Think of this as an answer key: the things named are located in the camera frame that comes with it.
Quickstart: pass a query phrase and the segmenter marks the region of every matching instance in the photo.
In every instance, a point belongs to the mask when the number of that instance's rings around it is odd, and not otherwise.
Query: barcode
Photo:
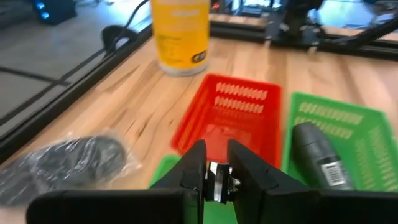
[[[323,164],[321,165],[321,168],[330,186],[336,186],[346,182],[339,162]]]

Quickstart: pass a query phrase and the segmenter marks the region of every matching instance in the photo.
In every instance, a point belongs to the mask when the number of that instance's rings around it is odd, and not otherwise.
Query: wooden table
[[[228,16],[211,16],[211,19],[265,25],[264,19]],[[357,32],[329,30],[340,34]],[[398,34],[387,38],[398,40]],[[324,52],[309,57],[306,52],[294,49],[211,38],[210,64],[206,71],[176,78],[165,75],[158,67],[155,52],[154,39],[150,39],[13,158],[68,133],[84,136],[111,128],[123,137],[143,164],[138,173],[118,180],[113,188],[147,188],[160,160],[176,153],[170,147],[170,139],[208,72],[282,86],[282,126],[285,126],[290,94],[302,91],[383,110],[398,133],[396,62]],[[23,223],[23,212],[0,210],[0,220]]]

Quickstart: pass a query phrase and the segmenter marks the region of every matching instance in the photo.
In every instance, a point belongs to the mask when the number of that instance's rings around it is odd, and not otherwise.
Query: metal frame
[[[275,46],[294,47],[303,50],[316,47],[318,50],[338,54],[398,60],[398,42],[376,40],[398,28],[398,19],[388,22],[384,26],[366,30],[354,37],[330,34],[320,35],[317,32],[317,27],[308,27],[304,30],[302,38],[295,41],[285,39],[280,35],[279,26],[283,20],[283,14],[271,12],[267,20],[268,26],[266,28],[247,24],[211,21],[210,35],[259,43],[270,40],[271,44]],[[152,26],[149,25],[139,33],[137,40],[124,44],[116,53],[106,57],[80,80],[59,94],[56,99],[45,105],[39,112],[33,114],[5,136],[1,136],[0,164],[39,134],[46,125],[63,113],[125,58],[133,54],[151,36]]]

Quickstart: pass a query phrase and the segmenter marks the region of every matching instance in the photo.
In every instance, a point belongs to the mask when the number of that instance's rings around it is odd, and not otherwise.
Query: plastic bag
[[[0,205],[27,205],[51,190],[109,187],[140,168],[110,135],[67,138],[18,157],[0,170]]]

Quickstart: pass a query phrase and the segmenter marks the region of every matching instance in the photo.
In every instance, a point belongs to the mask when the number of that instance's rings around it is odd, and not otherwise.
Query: red basket
[[[172,147],[186,153],[206,141],[207,159],[226,162],[235,139],[275,167],[280,166],[280,92],[278,85],[208,74],[194,96]]]

